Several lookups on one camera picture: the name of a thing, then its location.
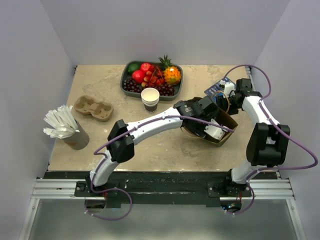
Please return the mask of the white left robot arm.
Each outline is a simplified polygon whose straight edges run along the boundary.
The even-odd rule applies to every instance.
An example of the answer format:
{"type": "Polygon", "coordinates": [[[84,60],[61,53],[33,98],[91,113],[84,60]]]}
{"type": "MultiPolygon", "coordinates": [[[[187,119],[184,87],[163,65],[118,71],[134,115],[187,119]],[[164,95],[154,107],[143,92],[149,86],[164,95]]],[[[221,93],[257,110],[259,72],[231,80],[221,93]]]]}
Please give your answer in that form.
{"type": "Polygon", "coordinates": [[[117,166],[127,162],[135,155],[135,146],[142,141],[162,132],[187,128],[196,136],[204,139],[206,127],[216,126],[213,120],[220,114],[220,109],[208,96],[180,100],[167,110],[136,121],[118,120],[112,127],[107,142],[94,151],[102,159],[89,173],[86,191],[92,196],[99,196],[110,175],[117,166]]]}

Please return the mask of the brown and green paper bag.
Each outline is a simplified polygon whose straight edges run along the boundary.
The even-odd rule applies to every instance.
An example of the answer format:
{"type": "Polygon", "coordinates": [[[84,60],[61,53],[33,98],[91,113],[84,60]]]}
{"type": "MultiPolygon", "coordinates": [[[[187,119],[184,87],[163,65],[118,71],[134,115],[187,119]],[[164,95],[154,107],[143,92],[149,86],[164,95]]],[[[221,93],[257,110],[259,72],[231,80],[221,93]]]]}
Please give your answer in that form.
{"type": "Polygon", "coordinates": [[[186,101],[181,101],[176,104],[176,108],[182,116],[211,122],[213,123],[212,126],[221,128],[224,131],[224,136],[218,141],[204,132],[206,126],[210,124],[191,119],[184,119],[182,122],[182,128],[184,128],[191,137],[205,140],[217,147],[221,147],[238,126],[237,122],[228,113],[219,108],[209,96],[194,97],[186,101]]]}

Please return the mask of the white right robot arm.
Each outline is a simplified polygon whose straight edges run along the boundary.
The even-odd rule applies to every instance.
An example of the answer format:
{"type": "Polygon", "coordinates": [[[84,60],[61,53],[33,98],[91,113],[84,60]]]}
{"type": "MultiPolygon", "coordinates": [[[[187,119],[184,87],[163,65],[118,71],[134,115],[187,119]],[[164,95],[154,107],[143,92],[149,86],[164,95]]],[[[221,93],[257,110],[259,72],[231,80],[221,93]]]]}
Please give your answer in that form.
{"type": "Polygon", "coordinates": [[[277,120],[271,122],[272,115],[268,110],[262,110],[264,101],[262,94],[253,90],[250,79],[241,78],[233,83],[229,78],[221,79],[218,90],[222,91],[214,99],[219,107],[227,110],[230,115],[239,110],[247,113],[254,128],[246,147],[244,163],[230,171],[230,180],[223,183],[223,192],[230,197],[235,196],[241,186],[256,176],[260,169],[273,168],[285,161],[289,140],[277,129],[290,134],[288,125],[280,124],[277,120]]]}

